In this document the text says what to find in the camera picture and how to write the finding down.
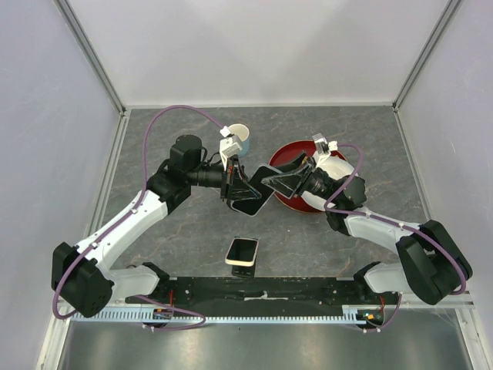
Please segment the dark phone with grey case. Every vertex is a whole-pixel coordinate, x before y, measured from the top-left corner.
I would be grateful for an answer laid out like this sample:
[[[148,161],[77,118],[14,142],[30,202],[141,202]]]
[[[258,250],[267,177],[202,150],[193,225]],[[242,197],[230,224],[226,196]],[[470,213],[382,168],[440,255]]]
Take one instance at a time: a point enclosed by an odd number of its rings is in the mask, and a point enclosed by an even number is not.
[[[273,189],[264,185],[262,180],[277,174],[280,174],[280,171],[272,166],[266,164],[259,166],[247,182],[246,196],[243,199],[234,200],[230,207],[247,216],[256,216],[273,194]]]

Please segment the phone with beige case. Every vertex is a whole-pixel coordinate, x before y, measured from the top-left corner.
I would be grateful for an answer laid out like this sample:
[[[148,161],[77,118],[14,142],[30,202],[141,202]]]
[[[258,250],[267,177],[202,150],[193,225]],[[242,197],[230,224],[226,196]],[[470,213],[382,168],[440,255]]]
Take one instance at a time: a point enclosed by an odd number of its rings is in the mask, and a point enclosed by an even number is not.
[[[256,263],[259,241],[254,238],[235,237],[226,253],[225,263],[233,266],[252,267]]]

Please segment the black folding phone stand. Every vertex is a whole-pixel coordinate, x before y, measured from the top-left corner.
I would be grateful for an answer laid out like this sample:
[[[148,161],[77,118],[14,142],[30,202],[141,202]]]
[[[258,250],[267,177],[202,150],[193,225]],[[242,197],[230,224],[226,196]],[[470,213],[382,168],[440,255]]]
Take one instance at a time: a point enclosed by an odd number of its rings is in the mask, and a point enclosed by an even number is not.
[[[256,263],[252,267],[232,266],[232,275],[242,278],[252,278],[255,275]]]

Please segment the black round-base phone holder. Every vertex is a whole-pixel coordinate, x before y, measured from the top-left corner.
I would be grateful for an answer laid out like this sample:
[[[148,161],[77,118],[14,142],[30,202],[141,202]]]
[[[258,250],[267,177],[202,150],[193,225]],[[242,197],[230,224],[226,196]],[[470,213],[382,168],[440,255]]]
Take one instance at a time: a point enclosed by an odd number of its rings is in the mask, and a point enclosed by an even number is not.
[[[236,199],[231,198],[231,197],[227,197],[227,198],[225,199],[226,205],[227,205],[227,206],[228,206],[231,210],[233,210],[233,211],[237,212],[237,211],[238,211],[238,209],[236,209],[236,208],[234,207],[234,203],[235,203],[235,201],[236,201]]]

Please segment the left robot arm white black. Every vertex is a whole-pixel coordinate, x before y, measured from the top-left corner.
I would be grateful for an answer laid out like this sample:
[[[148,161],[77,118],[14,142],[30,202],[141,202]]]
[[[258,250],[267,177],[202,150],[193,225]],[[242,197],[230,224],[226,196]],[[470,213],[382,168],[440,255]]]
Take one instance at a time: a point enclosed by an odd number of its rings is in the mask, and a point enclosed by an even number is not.
[[[261,187],[263,168],[248,177],[239,163],[243,141],[226,133],[220,141],[220,160],[206,159],[202,140],[182,135],[136,197],[111,221],[71,246],[61,243],[53,252],[51,285],[55,292],[52,310],[58,319],[63,299],[75,313],[91,318],[110,301],[144,295],[152,303],[166,300],[169,285],[164,273],[154,264],[129,270],[114,270],[116,259],[152,225],[169,216],[191,194],[193,187],[220,190],[222,200],[232,210],[254,216],[270,191]]]

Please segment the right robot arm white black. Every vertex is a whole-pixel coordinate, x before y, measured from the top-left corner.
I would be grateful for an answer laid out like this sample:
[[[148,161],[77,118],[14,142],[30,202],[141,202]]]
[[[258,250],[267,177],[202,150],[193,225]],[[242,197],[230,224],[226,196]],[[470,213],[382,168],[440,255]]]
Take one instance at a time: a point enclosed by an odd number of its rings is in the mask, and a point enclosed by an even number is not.
[[[440,222],[403,222],[365,207],[364,179],[336,156],[300,155],[280,169],[270,168],[261,183],[323,211],[332,230],[370,241],[399,257],[395,264],[374,262],[360,270],[362,278],[353,283],[352,291],[361,303],[371,303],[380,293],[399,291],[435,305],[448,295],[463,293],[473,275]]]

